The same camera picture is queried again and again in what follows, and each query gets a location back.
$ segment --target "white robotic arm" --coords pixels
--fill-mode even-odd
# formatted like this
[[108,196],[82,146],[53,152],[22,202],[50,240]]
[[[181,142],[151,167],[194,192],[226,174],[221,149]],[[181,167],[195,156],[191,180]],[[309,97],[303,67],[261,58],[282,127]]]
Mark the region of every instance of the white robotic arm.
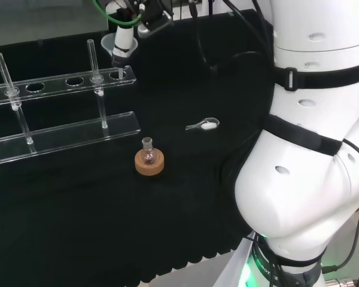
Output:
[[[329,73],[359,66],[359,0],[273,0],[272,8],[276,67]],[[294,90],[295,69],[287,74],[289,87],[275,85],[270,114],[359,147],[359,82]],[[359,207],[359,153],[343,143],[336,155],[325,154],[263,130],[235,194],[244,220],[274,254],[310,261]],[[303,274],[316,264],[283,270]],[[269,286],[256,266],[251,269],[257,286]],[[314,287],[323,286],[320,276]]]

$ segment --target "black velcro strap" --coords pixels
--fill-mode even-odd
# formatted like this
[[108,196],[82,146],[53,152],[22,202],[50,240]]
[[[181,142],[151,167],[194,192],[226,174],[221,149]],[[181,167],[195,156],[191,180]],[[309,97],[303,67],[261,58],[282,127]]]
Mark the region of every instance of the black velcro strap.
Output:
[[306,130],[291,124],[276,115],[269,114],[267,116],[264,121],[263,129],[285,141],[291,142],[292,144],[332,157],[337,154],[342,146],[341,141],[330,139],[310,130]]
[[271,248],[269,247],[269,245],[267,244],[267,242],[265,241],[264,238],[260,237],[259,240],[258,240],[262,245],[265,246],[265,248],[261,248],[261,251],[263,253],[263,255],[266,257],[266,258],[271,258],[273,256],[276,256],[276,259],[277,259],[277,262],[279,265],[282,265],[282,266],[292,266],[292,267],[306,267],[306,266],[310,266],[314,263],[317,263],[321,258],[322,256],[324,255],[325,253],[325,249],[324,251],[319,255],[317,256],[316,258],[313,258],[313,259],[310,259],[310,260],[306,260],[306,261],[295,261],[295,260],[291,260],[291,259],[288,259],[288,258],[284,258],[282,256],[279,256],[275,253],[273,253],[273,251],[271,250]]
[[327,72],[299,72],[296,68],[274,70],[275,82],[286,91],[299,88],[339,88],[359,83],[359,66]]

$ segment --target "acrylic test tube rack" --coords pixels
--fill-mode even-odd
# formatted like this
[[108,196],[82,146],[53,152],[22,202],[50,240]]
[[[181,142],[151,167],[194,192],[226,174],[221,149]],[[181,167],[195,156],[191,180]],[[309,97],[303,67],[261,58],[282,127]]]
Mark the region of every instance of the acrylic test tube rack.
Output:
[[[134,112],[107,116],[104,105],[104,88],[133,84],[136,81],[132,68],[127,66],[124,69],[99,70],[93,40],[88,40],[87,46],[92,71],[14,83],[0,53],[0,71],[4,80],[4,84],[0,84],[0,105],[11,105],[23,132],[0,138],[0,164],[140,132]],[[29,130],[21,107],[23,101],[87,90],[93,90],[98,100],[99,118]]]

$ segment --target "metal connector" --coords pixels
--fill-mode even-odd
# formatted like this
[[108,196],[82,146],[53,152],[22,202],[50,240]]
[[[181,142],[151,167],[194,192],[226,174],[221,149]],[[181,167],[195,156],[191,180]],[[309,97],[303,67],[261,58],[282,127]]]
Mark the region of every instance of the metal connector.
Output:
[[351,278],[341,278],[329,280],[325,282],[327,287],[355,287],[354,281]]

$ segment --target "black fabric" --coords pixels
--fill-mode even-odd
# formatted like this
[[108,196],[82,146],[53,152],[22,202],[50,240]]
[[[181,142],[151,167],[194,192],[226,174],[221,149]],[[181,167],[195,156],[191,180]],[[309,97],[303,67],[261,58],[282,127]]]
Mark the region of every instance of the black fabric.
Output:
[[[259,27],[253,12],[245,17]],[[250,33],[232,29],[236,24],[229,15],[200,19],[213,64],[259,50]],[[105,90],[107,114],[134,111],[141,134],[0,165],[0,287],[137,286],[224,254],[250,233],[214,172],[267,114],[272,76],[260,57],[243,57],[211,78],[192,28],[184,20],[140,40],[131,63],[136,84]],[[217,42],[216,30],[226,31]],[[14,81],[90,70],[88,39],[95,40],[99,67],[109,68],[100,47],[105,34],[0,52]],[[90,91],[26,101],[23,110],[31,130],[98,117]],[[206,117],[219,119],[219,128],[185,132]],[[16,116],[0,106],[0,137],[16,133]],[[143,136],[165,154],[156,178],[135,172]]]
[[321,136],[272,114],[266,117],[263,129],[285,141],[330,156],[336,155],[342,146],[341,141]]
[[[289,86],[289,73],[293,73],[292,88]],[[338,88],[359,83],[359,66],[328,72],[298,72],[295,68],[275,67],[275,82],[287,91],[299,88]]]

